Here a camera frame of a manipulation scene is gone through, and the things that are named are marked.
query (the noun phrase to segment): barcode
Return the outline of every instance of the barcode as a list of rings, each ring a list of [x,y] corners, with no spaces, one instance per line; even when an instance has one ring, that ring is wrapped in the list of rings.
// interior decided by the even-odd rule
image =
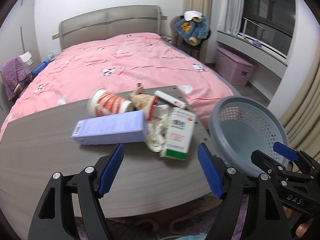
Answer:
[[[172,125],[177,126],[179,128],[185,128],[186,122],[180,121],[180,120],[172,120]]]
[[[80,133],[82,124],[83,124],[83,122],[78,122],[78,123],[77,123],[76,128],[75,128],[75,130],[74,130],[74,132],[73,132],[73,135],[77,135],[77,134]]]

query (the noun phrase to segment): headboard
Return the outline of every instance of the headboard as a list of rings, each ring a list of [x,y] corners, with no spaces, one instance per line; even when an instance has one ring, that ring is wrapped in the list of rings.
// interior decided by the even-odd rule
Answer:
[[[120,34],[150,32],[160,35],[161,9],[157,5],[120,6],[81,14],[59,25],[61,49]]]

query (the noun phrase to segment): wooden table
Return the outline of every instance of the wooden table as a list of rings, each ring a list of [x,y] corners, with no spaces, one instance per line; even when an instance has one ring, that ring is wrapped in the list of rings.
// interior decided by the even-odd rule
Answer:
[[[146,92],[153,94],[155,90],[185,102],[175,86]],[[0,143],[0,207],[22,239],[27,239],[33,213],[52,174],[79,173],[113,148],[113,145],[79,146],[70,138],[77,121],[90,117],[87,101],[25,116],[10,122],[4,132]],[[184,161],[160,158],[144,143],[124,144],[125,157],[111,191],[100,200],[105,216],[156,212],[209,193],[197,159],[197,147],[202,142],[214,152],[207,131],[198,121]],[[77,195],[74,200],[75,214],[81,216]]]

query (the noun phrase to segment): bed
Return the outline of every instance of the bed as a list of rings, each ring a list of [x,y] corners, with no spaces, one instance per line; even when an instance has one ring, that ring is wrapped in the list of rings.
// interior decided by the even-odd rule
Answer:
[[[215,104],[238,94],[217,73],[161,36],[161,9],[154,5],[107,8],[59,25],[62,53],[28,86],[2,125],[55,106],[111,93],[176,85],[203,125]]]

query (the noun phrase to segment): mattress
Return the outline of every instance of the mattress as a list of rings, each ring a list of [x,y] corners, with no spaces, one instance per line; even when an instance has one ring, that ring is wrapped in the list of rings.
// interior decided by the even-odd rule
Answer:
[[[208,127],[215,104],[233,95],[229,86],[196,59],[168,46],[155,33],[132,33],[65,49],[33,80],[2,125],[51,107],[87,99],[98,88],[111,93],[176,85]]]

